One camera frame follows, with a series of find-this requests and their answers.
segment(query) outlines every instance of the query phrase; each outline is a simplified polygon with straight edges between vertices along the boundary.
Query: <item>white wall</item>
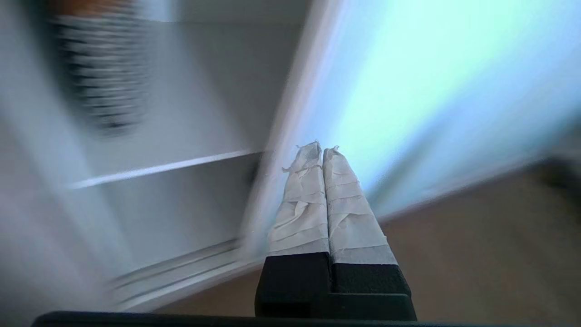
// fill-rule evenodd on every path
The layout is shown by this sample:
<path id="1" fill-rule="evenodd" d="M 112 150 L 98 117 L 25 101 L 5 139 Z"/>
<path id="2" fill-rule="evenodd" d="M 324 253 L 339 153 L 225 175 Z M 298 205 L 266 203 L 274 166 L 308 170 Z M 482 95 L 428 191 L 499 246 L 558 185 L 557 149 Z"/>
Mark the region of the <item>white wall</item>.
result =
<path id="1" fill-rule="evenodd" d="M 340 146 L 377 216 L 538 156 L 581 105 L 574 1 L 347 1 L 300 144 Z"/>

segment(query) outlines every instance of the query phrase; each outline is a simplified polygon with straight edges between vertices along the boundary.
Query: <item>striped object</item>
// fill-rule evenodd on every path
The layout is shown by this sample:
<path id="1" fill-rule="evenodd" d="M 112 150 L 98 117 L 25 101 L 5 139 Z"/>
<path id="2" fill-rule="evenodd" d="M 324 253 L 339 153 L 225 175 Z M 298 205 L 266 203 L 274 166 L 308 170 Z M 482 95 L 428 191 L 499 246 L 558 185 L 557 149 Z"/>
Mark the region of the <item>striped object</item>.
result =
<path id="1" fill-rule="evenodd" d="M 59 0 L 53 9 L 67 67 L 91 121 L 114 133 L 139 122 L 148 65 L 138 1 Z"/>

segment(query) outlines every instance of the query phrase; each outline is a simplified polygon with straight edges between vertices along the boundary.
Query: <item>shelf edge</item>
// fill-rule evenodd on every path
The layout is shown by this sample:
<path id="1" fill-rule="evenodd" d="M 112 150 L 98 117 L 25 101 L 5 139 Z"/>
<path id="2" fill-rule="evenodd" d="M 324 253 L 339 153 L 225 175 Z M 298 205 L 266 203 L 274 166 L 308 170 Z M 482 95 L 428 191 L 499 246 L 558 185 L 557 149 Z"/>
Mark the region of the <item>shelf edge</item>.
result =
<path id="1" fill-rule="evenodd" d="M 189 159 L 189 160 L 184 160 L 184 161 L 172 162 L 170 164 L 167 163 L 164 165 L 159 165 L 159 166 L 154 166 L 154 167 L 139 168 L 139 169 L 135 169 L 135 170 L 129 170 L 126 172 L 120 172 L 120 173 L 115 173 L 115 174 L 110 174 L 110 175 L 103 175 L 103 176 L 93 177 L 93 178 L 81 180 L 79 182 L 71 183 L 71 184 L 67 185 L 67 189 L 80 190 L 80 189 L 84 189 L 84 188 L 91 187 L 91 186 L 97 186 L 97 185 L 101 185 L 101 184 L 118 182 L 118 181 L 126 180 L 126 179 L 132 179 L 135 177 L 141 177 L 141 176 L 151 175 L 151 174 L 160 173 L 160 172 L 166 172 L 168 170 L 174 170 L 174 169 L 185 168 L 185 167 L 196 166 L 196 165 L 203 165 L 203 164 L 207 164 L 209 162 L 221 161 L 221 160 L 226 160 L 226 159 L 231 159 L 231 158 L 236 158 L 236 157 L 242 157 L 244 155 L 254 154 L 254 153 L 261 152 L 261 151 L 262 150 L 257 150 L 257 149 L 239 150 L 239 151 L 227 152 L 227 153 L 218 154 L 218 155 L 210 155 L 207 157 L 200 157 L 200 158 Z"/>

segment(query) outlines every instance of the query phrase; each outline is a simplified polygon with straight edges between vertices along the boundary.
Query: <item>wooden floor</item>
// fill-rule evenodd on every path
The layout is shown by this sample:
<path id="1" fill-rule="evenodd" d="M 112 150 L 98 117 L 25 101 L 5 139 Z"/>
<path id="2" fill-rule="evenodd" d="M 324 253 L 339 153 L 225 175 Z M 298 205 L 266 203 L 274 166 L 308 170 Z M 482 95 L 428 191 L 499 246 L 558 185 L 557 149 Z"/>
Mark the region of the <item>wooden floor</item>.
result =
<path id="1" fill-rule="evenodd" d="M 579 210 L 534 172 L 407 213 L 383 228 L 420 321 L 581 325 Z M 158 310 L 252 316 L 260 272 Z"/>

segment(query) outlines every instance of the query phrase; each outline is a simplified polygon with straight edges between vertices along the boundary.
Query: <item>white shelf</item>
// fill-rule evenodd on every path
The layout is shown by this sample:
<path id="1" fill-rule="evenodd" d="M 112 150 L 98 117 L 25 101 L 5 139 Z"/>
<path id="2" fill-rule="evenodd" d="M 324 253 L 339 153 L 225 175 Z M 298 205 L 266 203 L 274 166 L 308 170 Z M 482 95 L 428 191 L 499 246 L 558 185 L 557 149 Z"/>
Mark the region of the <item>white shelf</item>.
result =
<path id="1" fill-rule="evenodd" d="M 126 135 L 85 131 L 95 176 L 82 188 L 264 151 L 300 27 L 152 23 L 143 122 Z"/>
<path id="2" fill-rule="evenodd" d="M 131 271 L 238 238 L 259 162 L 254 154 L 99 186 L 124 231 Z"/>

